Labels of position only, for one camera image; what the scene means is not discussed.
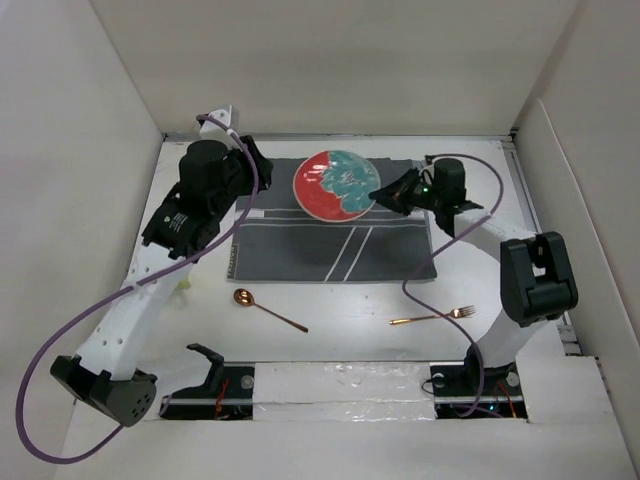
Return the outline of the red and teal plate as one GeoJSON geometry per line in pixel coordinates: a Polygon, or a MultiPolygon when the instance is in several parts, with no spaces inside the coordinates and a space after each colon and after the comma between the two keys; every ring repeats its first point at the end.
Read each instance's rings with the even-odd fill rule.
{"type": "Polygon", "coordinates": [[[359,219],[374,205],[369,194],[381,187],[373,163],[344,150],[325,150],[304,160],[292,181],[298,205],[325,223],[359,219]]]}

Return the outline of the grey striped placemat cloth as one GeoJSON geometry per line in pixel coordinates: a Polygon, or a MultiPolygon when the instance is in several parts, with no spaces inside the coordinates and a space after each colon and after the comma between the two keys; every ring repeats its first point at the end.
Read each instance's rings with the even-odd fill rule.
{"type": "Polygon", "coordinates": [[[234,233],[227,278],[235,282],[401,282],[432,250],[425,213],[408,217],[374,206],[346,223],[325,223],[297,203],[301,159],[275,158],[273,184],[234,233]]]}

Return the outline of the copper spoon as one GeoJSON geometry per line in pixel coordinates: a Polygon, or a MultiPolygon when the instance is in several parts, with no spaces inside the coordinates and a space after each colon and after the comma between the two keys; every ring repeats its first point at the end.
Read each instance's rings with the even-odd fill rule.
{"type": "Polygon", "coordinates": [[[255,298],[253,296],[253,294],[251,292],[249,292],[248,290],[244,289],[244,288],[238,288],[233,292],[233,299],[234,301],[243,307],[256,307],[260,310],[262,310],[263,312],[266,312],[267,314],[274,316],[275,318],[285,322],[286,324],[288,324],[289,326],[292,326],[293,328],[303,332],[303,333],[308,333],[309,329],[298,323],[295,322],[293,320],[290,320],[289,318],[280,315],[276,312],[274,312],[273,310],[270,310],[262,305],[260,305],[259,303],[257,303],[255,301],[255,298]]]}

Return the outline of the copper fork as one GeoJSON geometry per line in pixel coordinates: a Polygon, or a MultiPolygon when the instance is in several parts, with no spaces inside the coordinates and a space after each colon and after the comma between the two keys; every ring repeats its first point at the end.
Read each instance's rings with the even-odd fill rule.
{"type": "MultiPolygon", "coordinates": [[[[463,307],[459,307],[459,308],[454,308],[452,310],[450,310],[447,313],[447,316],[453,318],[453,319],[462,319],[462,318],[469,318],[471,316],[473,316],[476,313],[476,308],[474,305],[468,305],[468,306],[463,306],[463,307]]],[[[389,324],[391,326],[396,326],[396,325],[402,325],[402,324],[407,324],[407,323],[412,323],[412,322],[417,322],[417,321],[423,321],[423,320],[432,320],[432,319],[437,319],[440,318],[440,315],[437,314],[432,314],[432,315],[426,315],[426,316],[421,316],[421,317],[410,317],[410,318],[398,318],[398,319],[393,319],[389,321],[389,324]]]]}

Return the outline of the light green mug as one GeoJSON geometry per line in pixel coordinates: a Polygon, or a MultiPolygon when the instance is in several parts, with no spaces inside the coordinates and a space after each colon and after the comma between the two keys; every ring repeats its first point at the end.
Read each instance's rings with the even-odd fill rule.
{"type": "Polygon", "coordinates": [[[177,286],[177,288],[180,290],[187,290],[190,287],[191,287],[191,282],[190,282],[189,276],[186,276],[184,279],[182,279],[177,286]]]}

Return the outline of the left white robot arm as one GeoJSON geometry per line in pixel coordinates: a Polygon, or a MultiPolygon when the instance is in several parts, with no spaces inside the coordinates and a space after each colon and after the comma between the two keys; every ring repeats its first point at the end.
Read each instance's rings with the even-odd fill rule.
{"type": "Polygon", "coordinates": [[[212,396],[222,387],[224,358],[191,343],[178,356],[141,361],[142,347],[178,284],[220,233],[236,200],[271,184],[272,163],[254,139],[239,148],[216,140],[190,144],[179,180],[151,216],[123,284],[88,339],[71,356],[57,357],[50,373],[78,401],[131,427],[164,397],[193,388],[212,396]]]}

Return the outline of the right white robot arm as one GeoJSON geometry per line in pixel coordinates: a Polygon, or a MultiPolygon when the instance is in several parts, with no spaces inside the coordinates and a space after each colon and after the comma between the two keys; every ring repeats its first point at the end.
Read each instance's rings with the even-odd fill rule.
{"type": "Polygon", "coordinates": [[[499,264],[501,310],[487,332],[470,343],[462,381],[473,393],[494,387],[498,372],[511,365],[519,351],[546,321],[576,307],[579,294],[563,237],[536,233],[496,217],[467,197],[466,154],[436,154],[389,185],[370,193],[380,206],[407,216],[415,209],[433,213],[449,238],[446,248],[465,242],[499,264]]]}

